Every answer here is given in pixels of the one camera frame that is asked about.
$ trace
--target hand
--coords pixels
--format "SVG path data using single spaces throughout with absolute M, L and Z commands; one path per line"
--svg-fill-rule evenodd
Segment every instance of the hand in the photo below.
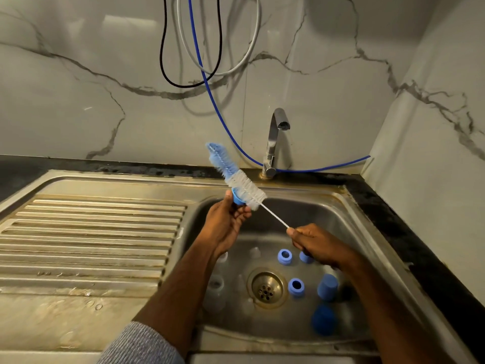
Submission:
M 343 241 L 313 223 L 296 229 L 290 227 L 286 233 L 292 238 L 295 247 L 322 264 L 341 268 L 356 254 Z
M 206 222 L 198 236 L 203 242 L 215 244 L 215 258 L 229 250 L 236 241 L 241 225 L 251 217 L 251 208 L 236 207 L 232 201 L 232 191 L 227 190 L 224 199 L 209 209 Z

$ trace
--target black hose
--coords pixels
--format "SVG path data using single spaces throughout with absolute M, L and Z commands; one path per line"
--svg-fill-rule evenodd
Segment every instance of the black hose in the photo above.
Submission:
M 201 81 L 197 84 L 189 84 L 189 85 L 180 85 L 177 83 L 174 83 L 172 80 L 168 79 L 167 74 L 165 73 L 165 70 L 163 68 L 163 45 L 165 44 L 165 35 L 167 34 L 167 0 L 163 0 L 163 13 L 165 15 L 165 23 L 163 24 L 163 34 L 161 36 L 161 45 L 160 45 L 160 69 L 161 73 L 163 74 L 163 77 L 167 82 L 169 82 L 171 85 L 174 87 L 178 88 L 194 88 L 198 87 L 199 85 L 203 85 L 204 81 Z M 217 69 L 219 68 L 219 64 L 221 63 L 221 56 L 222 56 L 222 25 L 221 25 L 221 5 L 220 5 L 220 0 L 217 0 L 217 21 L 219 22 L 219 56 L 217 57 L 217 64 L 215 64 L 214 71 L 210 73 L 210 75 L 207 77 L 207 80 L 212 78 L 214 74 L 216 73 Z

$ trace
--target drain strainer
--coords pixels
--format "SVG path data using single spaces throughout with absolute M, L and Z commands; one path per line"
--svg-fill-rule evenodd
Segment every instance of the drain strainer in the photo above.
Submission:
M 266 308 L 281 306 L 286 298 L 286 283 L 275 272 L 259 268 L 248 279 L 248 290 L 255 301 Z

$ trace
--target person's left hand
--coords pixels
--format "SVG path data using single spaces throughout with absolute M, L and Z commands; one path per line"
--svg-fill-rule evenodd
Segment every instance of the person's left hand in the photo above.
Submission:
M 198 236 L 204 242 L 215 244 L 215 258 L 229 250 L 236 241 L 241 225 L 251 217 L 251 208 L 237 207 L 232 201 L 232 191 L 227 190 L 224 199 L 209 209 Z

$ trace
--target blue hose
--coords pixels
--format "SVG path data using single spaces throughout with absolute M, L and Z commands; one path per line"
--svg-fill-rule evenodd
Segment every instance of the blue hose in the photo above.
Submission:
M 191 27 L 192 27 L 193 43 L 196 46 L 197 60 L 199 61 L 199 65 L 200 66 L 203 66 L 202 65 L 202 59 L 200 57 L 200 52 L 199 52 L 199 44 L 197 43 L 196 25 L 193 22 L 192 0 L 189 0 L 189 11 L 190 11 L 190 24 L 191 24 Z M 204 80 L 204 84 L 206 85 L 207 93 L 209 93 L 210 101 L 212 102 L 212 105 L 214 106 L 215 112 L 216 112 L 217 116 L 219 117 L 219 120 L 221 121 L 222 126 L 226 130 L 227 135 L 229 135 L 229 138 L 231 138 L 231 140 L 234 143 L 234 145 L 239 149 L 239 151 L 242 154 L 244 154 L 244 156 L 247 159 L 249 159 L 250 161 L 254 162 L 258 166 L 261 166 L 262 167 L 263 164 L 261 162 L 256 161 L 250 155 L 248 155 L 244 151 L 244 149 L 241 148 L 241 146 L 234 139 L 234 137 L 232 136 L 231 132 L 229 131 L 229 128 L 227 127 L 226 123 L 224 122 L 224 119 L 222 119 L 221 112 L 219 111 L 219 108 L 217 107 L 217 105 L 215 103 L 214 96 L 212 95 L 212 92 L 210 91 L 209 83 L 207 83 L 206 73 L 204 73 L 202 70 L 201 70 L 201 73 L 202 73 L 202 78 Z M 322 167 L 322 168 L 315 168 L 315 169 L 312 169 L 312 170 L 282 170 L 282 169 L 276 169 L 276 170 L 279 171 L 279 172 L 290 172 L 290 173 L 298 173 L 298 172 L 318 172 L 318 171 L 324 171 L 324 170 L 331 170 L 332 168 L 338 168 L 338 167 L 344 167 L 344 166 L 347 166 L 347 165 L 352 165 L 352 164 L 355 164 L 357 162 L 366 160 L 369 157 L 370 156 L 365 156 L 365 157 L 359 158 L 359 159 L 354 160 L 354 161 L 346 162 L 344 164 L 327 166 L 327 167 Z

